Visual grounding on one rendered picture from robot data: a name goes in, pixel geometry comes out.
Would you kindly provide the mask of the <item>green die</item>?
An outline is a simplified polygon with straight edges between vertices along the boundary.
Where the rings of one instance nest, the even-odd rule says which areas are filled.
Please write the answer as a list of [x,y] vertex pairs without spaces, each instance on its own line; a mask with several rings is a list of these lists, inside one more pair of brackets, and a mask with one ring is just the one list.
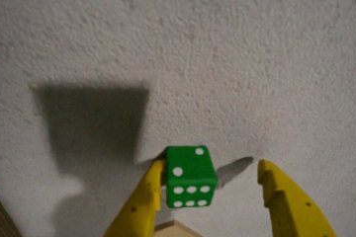
[[169,208],[210,206],[218,177],[207,146],[166,148],[166,202]]

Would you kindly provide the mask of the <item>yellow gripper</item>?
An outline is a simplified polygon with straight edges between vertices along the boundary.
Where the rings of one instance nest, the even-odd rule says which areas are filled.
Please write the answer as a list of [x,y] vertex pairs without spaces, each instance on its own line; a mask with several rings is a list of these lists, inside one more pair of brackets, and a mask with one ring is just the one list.
[[[155,161],[102,237],[153,237],[165,175],[166,160]],[[259,160],[257,184],[273,237],[337,237],[320,207],[274,163]]]

